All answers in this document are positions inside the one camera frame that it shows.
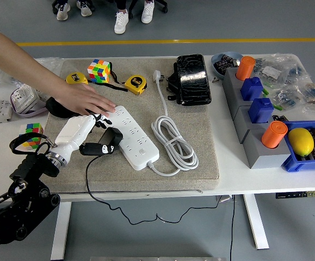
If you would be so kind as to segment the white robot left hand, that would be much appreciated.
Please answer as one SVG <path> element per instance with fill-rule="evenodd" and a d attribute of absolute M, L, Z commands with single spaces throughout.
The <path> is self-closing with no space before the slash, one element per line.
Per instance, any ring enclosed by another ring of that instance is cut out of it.
<path fill-rule="evenodd" d="M 70 162 L 72 152 L 79 150 L 84 156 L 103 156 L 112 154 L 119 148 L 123 134 L 114 127 L 104 115 L 76 116 L 68 120 L 50 149 L 48 157 L 61 164 Z M 85 142 L 94 127 L 102 127 L 105 132 L 99 142 Z"/>

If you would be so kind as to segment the person's hand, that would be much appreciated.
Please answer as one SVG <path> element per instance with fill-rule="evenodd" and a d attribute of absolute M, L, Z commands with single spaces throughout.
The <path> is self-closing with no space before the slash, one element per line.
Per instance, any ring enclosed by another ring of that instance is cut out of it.
<path fill-rule="evenodd" d="M 80 115 L 94 113 L 108 117 L 109 112 L 115 112 L 116 105 L 112 101 L 99 95 L 90 85 L 83 83 L 64 83 L 52 96 L 65 108 Z"/>

